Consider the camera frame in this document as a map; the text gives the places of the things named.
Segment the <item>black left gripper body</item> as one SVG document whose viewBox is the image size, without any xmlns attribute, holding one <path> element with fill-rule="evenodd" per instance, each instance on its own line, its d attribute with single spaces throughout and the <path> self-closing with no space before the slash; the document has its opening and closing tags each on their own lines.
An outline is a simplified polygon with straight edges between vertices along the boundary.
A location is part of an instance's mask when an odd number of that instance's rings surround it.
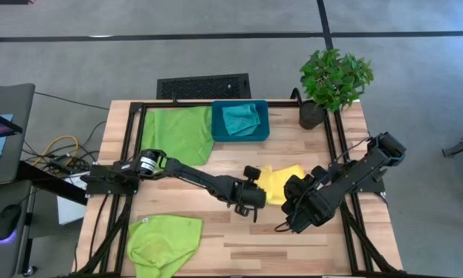
<svg viewBox="0 0 463 278">
<path fill-rule="evenodd" d="M 252 212 L 253 222 L 257 222 L 259 209 L 263 209 L 266 204 L 265 191 L 250 181 L 235 181 L 234 187 L 228 206 L 234 205 L 235 213 L 243 217 Z"/>
</svg>

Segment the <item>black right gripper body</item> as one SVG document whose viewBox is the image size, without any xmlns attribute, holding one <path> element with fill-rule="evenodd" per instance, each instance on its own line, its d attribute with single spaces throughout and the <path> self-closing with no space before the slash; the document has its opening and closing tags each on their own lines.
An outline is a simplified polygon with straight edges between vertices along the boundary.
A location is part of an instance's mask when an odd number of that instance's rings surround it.
<svg viewBox="0 0 463 278">
<path fill-rule="evenodd" d="M 292 175 L 287 180 L 284 186 L 286 201 L 281 209 L 287 214 L 289 230 L 301 233 L 310 225 L 321 226 L 332 218 L 332 209 L 318 190 L 329 181 L 328 171 L 320 166 L 304 178 Z"/>
</svg>

